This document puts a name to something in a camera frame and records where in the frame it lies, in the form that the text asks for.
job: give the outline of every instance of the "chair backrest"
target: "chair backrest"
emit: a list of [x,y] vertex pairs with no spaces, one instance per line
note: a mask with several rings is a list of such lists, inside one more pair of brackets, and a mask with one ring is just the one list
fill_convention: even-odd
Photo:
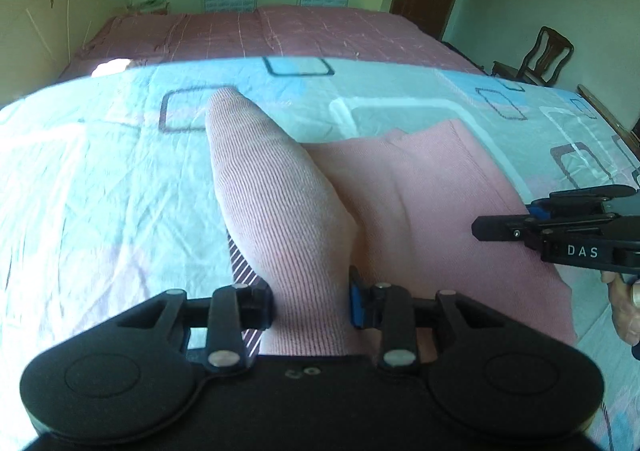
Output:
[[[542,39],[545,34],[546,47],[536,61],[535,66],[533,68],[530,68],[529,63],[534,58],[536,53],[540,50],[540,46],[542,46]],[[543,76],[549,70],[549,67],[551,67],[554,61],[558,59],[558,57],[567,49],[568,51],[566,55],[559,61],[553,75],[548,80],[545,80]],[[558,31],[553,30],[552,28],[541,27],[540,32],[538,33],[538,38],[536,39],[536,44],[525,56],[524,60],[522,60],[522,65],[520,66],[520,70],[518,70],[517,79],[522,79],[522,77],[526,73],[527,75],[532,75],[533,77],[542,81],[545,86],[553,86],[556,84],[556,81],[558,81],[558,76],[560,75],[562,67],[566,65],[567,61],[569,61],[569,58],[573,53],[574,46],[567,38],[565,38]]]

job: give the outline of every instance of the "human hand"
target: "human hand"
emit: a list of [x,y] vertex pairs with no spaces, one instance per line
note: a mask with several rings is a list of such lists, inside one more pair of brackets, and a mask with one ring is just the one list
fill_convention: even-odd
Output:
[[602,272],[602,282],[609,286],[613,326],[618,336],[631,346],[640,342],[640,281],[627,285],[617,272]]

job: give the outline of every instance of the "pink bedsheet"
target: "pink bedsheet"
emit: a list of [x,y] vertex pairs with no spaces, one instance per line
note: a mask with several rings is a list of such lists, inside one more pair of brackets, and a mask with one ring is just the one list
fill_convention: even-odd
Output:
[[362,9],[271,6],[254,12],[111,18],[60,77],[116,57],[136,65],[222,57],[311,56],[481,73],[402,16]]

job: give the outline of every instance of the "striped cloth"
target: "striped cloth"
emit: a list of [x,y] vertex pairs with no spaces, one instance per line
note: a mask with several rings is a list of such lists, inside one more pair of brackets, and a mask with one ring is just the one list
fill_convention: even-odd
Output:
[[[242,256],[240,249],[236,246],[231,236],[227,236],[229,241],[229,253],[231,254],[231,271],[234,275],[234,283],[245,283],[250,287],[252,285],[260,285],[263,279],[255,274],[247,261]],[[247,355],[254,357],[260,351],[260,339],[262,338],[261,330],[245,330],[242,333],[242,339],[246,345]]]

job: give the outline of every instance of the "folded pink cloth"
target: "folded pink cloth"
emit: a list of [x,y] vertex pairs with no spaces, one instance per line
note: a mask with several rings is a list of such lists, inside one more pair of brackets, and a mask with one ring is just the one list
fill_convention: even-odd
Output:
[[[526,208],[460,121],[305,152],[256,105],[223,89],[211,100],[207,132],[229,232],[284,314],[263,352],[362,351],[346,321],[350,262],[371,284],[424,298],[453,289],[574,342],[570,289],[555,268],[520,243],[471,234],[477,216]],[[433,358],[430,333],[418,338],[423,360]]]

